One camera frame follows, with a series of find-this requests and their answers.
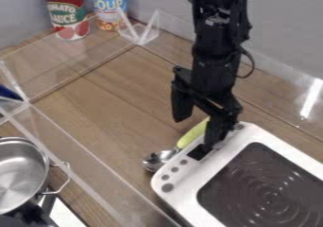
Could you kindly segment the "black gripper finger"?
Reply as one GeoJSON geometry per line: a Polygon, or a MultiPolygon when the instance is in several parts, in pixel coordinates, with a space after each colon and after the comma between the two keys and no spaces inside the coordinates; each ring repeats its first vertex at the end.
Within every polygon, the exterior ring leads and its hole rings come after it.
{"type": "Polygon", "coordinates": [[[210,120],[206,126],[202,150],[207,152],[226,138],[227,133],[234,130],[239,113],[220,109],[204,110],[204,112],[210,115],[210,120]]]}
{"type": "Polygon", "coordinates": [[[186,120],[194,111],[194,98],[179,82],[172,82],[172,113],[174,121],[186,120]]]}

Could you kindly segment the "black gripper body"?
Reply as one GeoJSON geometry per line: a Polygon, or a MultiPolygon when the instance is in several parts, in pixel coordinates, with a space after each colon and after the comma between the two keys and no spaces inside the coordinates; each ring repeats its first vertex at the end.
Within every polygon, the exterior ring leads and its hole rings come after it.
{"type": "Polygon", "coordinates": [[[238,113],[243,111],[243,106],[232,93],[239,77],[240,58],[240,52],[224,58],[195,56],[191,69],[174,67],[174,81],[179,82],[192,95],[194,107],[238,113]]]}

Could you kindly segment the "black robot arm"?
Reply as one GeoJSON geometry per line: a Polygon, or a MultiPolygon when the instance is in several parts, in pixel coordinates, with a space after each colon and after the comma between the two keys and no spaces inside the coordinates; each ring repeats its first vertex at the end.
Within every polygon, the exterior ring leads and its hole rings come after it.
{"type": "Polygon", "coordinates": [[[174,120],[186,120],[200,108],[208,115],[202,149],[210,150],[235,129],[243,105],[232,89],[240,77],[243,43],[252,25],[248,0],[188,0],[192,5],[196,40],[190,69],[176,66],[172,81],[174,120]]]}

